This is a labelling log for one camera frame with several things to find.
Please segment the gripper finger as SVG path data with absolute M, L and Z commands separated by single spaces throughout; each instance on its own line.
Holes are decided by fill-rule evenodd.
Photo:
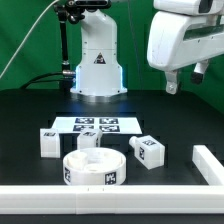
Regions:
M 168 71 L 165 73 L 166 77 L 166 92 L 169 94 L 176 94 L 179 87 L 179 71 Z
M 203 60 L 196 64 L 194 71 L 191 73 L 191 82 L 193 84 L 201 84 L 203 82 L 208 66 L 208 60 Z

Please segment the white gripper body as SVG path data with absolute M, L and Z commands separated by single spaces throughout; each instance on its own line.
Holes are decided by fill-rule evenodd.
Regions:
M 151 67 L 172 71 L 224 54 L 224 0 L 154 0 L 153 6 Z

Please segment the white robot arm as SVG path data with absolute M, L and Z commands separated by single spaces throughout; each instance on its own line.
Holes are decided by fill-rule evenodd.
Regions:
M 117 25 L 102 10 L 115 0 L 70 0 L 69 18 L 81 23 L 82 60 L 71 91 L 96 97 L 124 94 L 117 62 Z M 224 53 L 224 0 L 153 0 L 147 61 L 166 76 L 166 91 L 178 90 L 178 70 L 193 64 L 202 76 L 213 57 Z

